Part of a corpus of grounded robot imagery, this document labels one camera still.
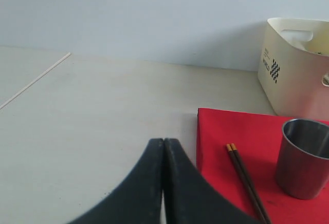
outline thin white stick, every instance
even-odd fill
[[[42,74],[40,74],[36,79],[34,79],[31,83],[26,85],[23,89],[21,89],[19,92],[17,92],[15,95],[13,95],[11,98],[9,98],[5,103],[3,103],[0,106],[0,110],[3,109],[5,106],[7,106],[12,100],[14,100],[16,97],[18,97],[20,94],[22,94],[24,91],[26,91],[29,87],[31,87],[33,84],[35,84],[39,79],[41,79],[44,75],[49,73],[51,70],[53,70],[55,67],[57,67],[59,64],[61,64],[63,61],[65,61],[71,53],[67,53],[65,56],[63,56],[59,61],[57,61],[55,64],[53,64],[51,67],[49,67],[47,70],[45,70]]]

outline white storage box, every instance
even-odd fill
[[[270,18],[259,81],[280,116],[329,120],[329,22]]]

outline box handle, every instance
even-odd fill
[[[329,87],[329,72],[327,72],[325,75],[323,75],[322,84],[325,87]]]

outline white wall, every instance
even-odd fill
[[[328,0],[0,0],[0,44],[256,70],[264,22]]]

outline cup rim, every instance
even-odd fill
[[[320,121],[317,121],[317,120],[312,120],[312,119],[304,119],[304,118],[294,118],[294,119],[290,119],[290,120],[287,120],[286,122],[283,123],[282,125],[282,128],[281,128],[281,131],[282,131],[282,135],[283,137],[286,139],[286,141],[292,145],[293,147],[295,147],[296,149],[300,150],[301,152],[305,153],[305,154],[308,154],[312,157],[315,157],[315,158],[318,158],[318,159],[321,159],[321,160],[329,160],[329,158],[325,158],[325,157],[321,157],[321,156],[316,156],[316,155],[313,155],[311,154],[310,152],[307,152],[305,150],[302,150],[301,148],[299,148],[298,146],[294,145],[290,139],[287,138],[285,132],[284,132],[284,127],[288,124],[288,123],[291,123],[291,122],[294,122],[296,120],[303,120],[303,121],[309,121],[309,122],[312,122],[312,123],[317,123],[319,125],[323,125],[325,127],[327,127],[327,129],[329,130],[329,125],[327,124],[324,124],[323,122],[320,122]]]

